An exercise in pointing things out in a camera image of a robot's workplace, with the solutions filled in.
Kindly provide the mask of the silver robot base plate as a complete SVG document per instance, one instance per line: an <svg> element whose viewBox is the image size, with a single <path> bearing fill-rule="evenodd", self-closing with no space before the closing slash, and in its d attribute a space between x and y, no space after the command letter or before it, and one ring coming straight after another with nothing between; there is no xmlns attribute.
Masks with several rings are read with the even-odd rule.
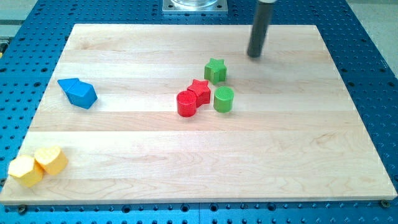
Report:
<svg viewBox="0 0 398 224"><path fill-rule="evenodd" d="M165 13L227 12L227 0L163 0Z"/></svg>

